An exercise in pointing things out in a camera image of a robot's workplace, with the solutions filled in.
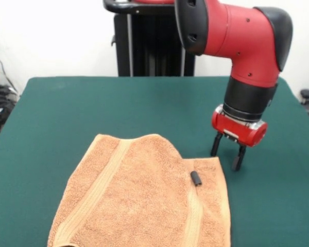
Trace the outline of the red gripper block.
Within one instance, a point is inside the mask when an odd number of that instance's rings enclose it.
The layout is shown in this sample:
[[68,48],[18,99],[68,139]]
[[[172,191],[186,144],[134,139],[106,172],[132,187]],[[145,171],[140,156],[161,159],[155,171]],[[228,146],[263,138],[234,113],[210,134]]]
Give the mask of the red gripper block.
[[227,135],[241,144],[239,146],[238,155],[235,157],[232,164],[232,169],[234,171],[239,171],[242,167],[246,146],[254,147],[259,144],[268,128],[268,124],[262,120],[257,122],[236,120],[224,114],[222,109],[216,109],[213,112],[212,126],[218,132],[214,138],[210,152],[211,157],[217,156],[217,151],[223,135]]

